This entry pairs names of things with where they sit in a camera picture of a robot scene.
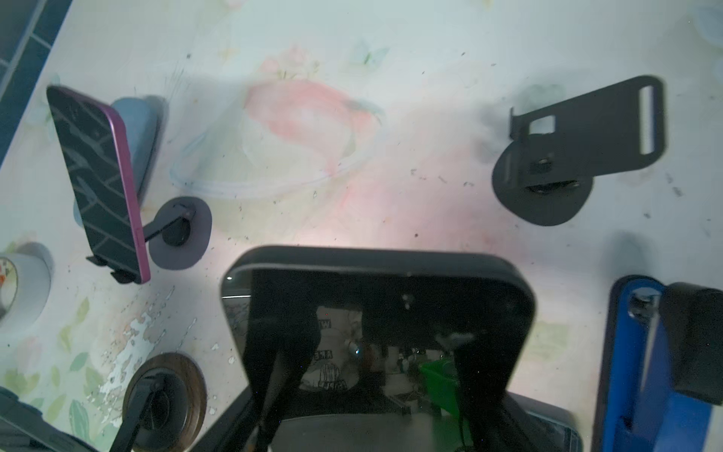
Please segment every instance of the phone holder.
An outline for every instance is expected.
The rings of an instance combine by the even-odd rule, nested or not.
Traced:
[[[164,204],[149,224],[143,226],[153,262],[166,270],[192,267],[203,256],[211,237],[211,210],[197,197],[177,197]],[[86,257],[103,267],[108,261],[100,256]],[[118,269],[111,275],[120,284],[135,282],[137,276]]]
[[[647,88],[650,104],[641,95]],[[530,133],[533,122],[550,116],[553,132]],[[663,155],[663,83],[643,75],[527,114],[510,110],[510,139],[492,170],[497,199],[530,223],[565,223],[582,208],[595,176],[643,169]]]

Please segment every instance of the white table surface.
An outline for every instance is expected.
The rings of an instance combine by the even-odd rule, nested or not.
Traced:
[[[0,332],[2,384],[42,399],[46,418],[55,402],[54,425],[104,449],[133,369],[180,351],[203,370],[207,428],[247,384],[219,286],[250,247],[488,252],[537,296],[509,389],[569,410],[589,447],[615,279],[721,286],[723,51],[696,31],[694,3],[74,0],[0,169],[0,249],[38,242],[54,261],[40,318]],[[639,74],[666,83],[660,161],[596,178],[561,226],[499,204],[490,174],[510,107]],[[178,195],[206,200],[213,232],[196,266],[151,263],[149,283],[120,286],[85,261],[57,138],[38,120],[58,80],[107,103],[166,99],[142,219]]]

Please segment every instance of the rectangular cutout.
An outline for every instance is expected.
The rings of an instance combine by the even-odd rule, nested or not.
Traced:
[[[555,117],[553,115],[535,119],[530,123],[531,134],[548,134],[555,132]]]
[[[640,99],[640,153],[653,152],[653,87],[641,88]]]

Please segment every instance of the pink smartphone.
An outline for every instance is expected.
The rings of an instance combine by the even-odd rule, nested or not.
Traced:
[[[123,120],[109,105],[69,88],[48,86],[46,94],[93,252],[89,260],[115,270],[121,283],[150,280]]]

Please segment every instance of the tape roll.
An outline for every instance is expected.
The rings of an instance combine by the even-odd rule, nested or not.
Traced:
[[[50,271],[39,257],[0,254],[0,334],[24,331],[48,301]]]

